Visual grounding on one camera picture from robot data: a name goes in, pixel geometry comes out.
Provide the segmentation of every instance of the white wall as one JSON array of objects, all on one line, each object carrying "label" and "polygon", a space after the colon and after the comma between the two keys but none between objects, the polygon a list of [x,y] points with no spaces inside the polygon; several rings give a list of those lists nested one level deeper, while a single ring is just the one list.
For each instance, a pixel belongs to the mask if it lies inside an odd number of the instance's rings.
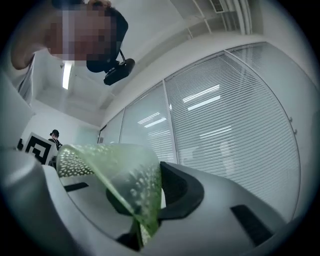
[{"label": "white wall", "polygon": [[214,32],[196,37],[168,51],[140,72],[106,109],[103,127],[119,111],[179,69],[216,52],[250,43],[263,41],[260,35],[241,35],[240,32]]},{"label": "white wall", "polygon": [[96,134],[95,143],[98,141],[99,127],[83,122],[79,119],[66,115],[38,100],[31,103],[35,115],[31,118],[21,136],[23,143],[27,141],[31,132],[49,139],[53,129],[59,131],[59,141],[64,144],[82,144],[81,136],[89,136],[88,131]]},{"label": "white wall", "polygon": [[320,92],[319,63],[295,20],[274,0],[251,2],[252,23],[256,23],[255,26],[259,27],[259,32],[269,43],[282,50],[304,70]]}]

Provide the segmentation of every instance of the ceiling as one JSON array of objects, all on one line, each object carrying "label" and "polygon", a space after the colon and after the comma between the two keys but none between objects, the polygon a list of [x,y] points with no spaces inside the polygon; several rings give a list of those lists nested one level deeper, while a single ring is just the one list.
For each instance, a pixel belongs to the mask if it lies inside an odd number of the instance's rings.
[{"label": "ceiling", "polygon": [[[37,53],[34,67],[36,99],[84,122],[100,126],[106,108],[128,82],[164,53],[181,43],[209,33],[193,0],[113,0],[129,24],[121,50],[135,60],[132,73],[107,86],[105,73],[90,72],[85,63],[72,67],[69,89],[62,87],[62,61],[48,51]],[[196,0],[212,31],[224,30],[210,0]]]}]

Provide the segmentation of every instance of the glass wall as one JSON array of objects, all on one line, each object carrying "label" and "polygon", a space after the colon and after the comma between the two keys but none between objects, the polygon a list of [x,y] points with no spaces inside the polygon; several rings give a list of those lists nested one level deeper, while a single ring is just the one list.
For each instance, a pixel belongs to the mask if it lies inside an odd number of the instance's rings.
[{"label": "glass wall", "polygon": [[[270,56],[276,60],[279,55],[273,48],[267,43],[246,45],[179,70],[112,119],[103,142],[118,138],[120,143],[145,145],[160,161],[231,179],[289,221],[300,184],[297,142],[268,86],[275,82],[265,83],[258,75],[273,65]],[[263,51],[266,60],[257,57]],[[281,65],[292,63],[283,58]]]},{"label": "glass wall", "polygon": [[268,86],[227,53],[180,71],[165,85],[179,162],[237,182],[290,219],[298,150]]},{"label": "glass wall", "polygon": [[175,163],[172,138],[161,82],[125,108],[120,142],[144,145],[156,153],[159,161]]},{"label": "glass wall", "polygon": [[100,137],[103,138],[103,144],[119,143],[120,129],[124,111],[120,111],[112,118],[104,129],[100,132]]}]

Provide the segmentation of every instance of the person in background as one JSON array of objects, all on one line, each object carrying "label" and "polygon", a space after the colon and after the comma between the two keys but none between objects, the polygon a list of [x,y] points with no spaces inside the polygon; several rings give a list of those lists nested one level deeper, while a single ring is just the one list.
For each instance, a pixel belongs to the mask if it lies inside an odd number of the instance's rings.
[{"label": "person in background", "polygon": [[58,140],[58,138],[59,138],[59,132],[58,132],[58,130],[53,130],[53,131],[50,133],[50,135],[51,135],[51,138],[48,139],[48,141],[51,141],[51,142],[55,143],[55,145],[56,145],[56,150],[59,151],[59,149],[62,147],[62,144],[61,144],[60,141]]}]

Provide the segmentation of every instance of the person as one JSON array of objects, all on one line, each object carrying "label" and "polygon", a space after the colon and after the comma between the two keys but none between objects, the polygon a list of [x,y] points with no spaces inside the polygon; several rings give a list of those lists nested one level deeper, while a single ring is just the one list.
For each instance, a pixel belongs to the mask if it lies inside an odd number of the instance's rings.
[{"label": "person", "polygon": [[[76,4],[57,8],[65,2]],[[2,72],[30,104],[36,52],[47,49],[63,61],[87,61],[87,67],[90,62],[100,72],[103,68],[99,66],[117,57],[127,29],[128,23],[108,0],[87,4],[83,0],[42,0],[7,43]]]},{"label": "person", "polygon": [[63,146],[60,141],[58,140],[59,138],[59,132],[58,130],[54,129],[51,133],[50,133],[51,138],[48,139],[48,141],[51,141],[55,144],[56,146],[56,150],[59,151],[59,149]]}]

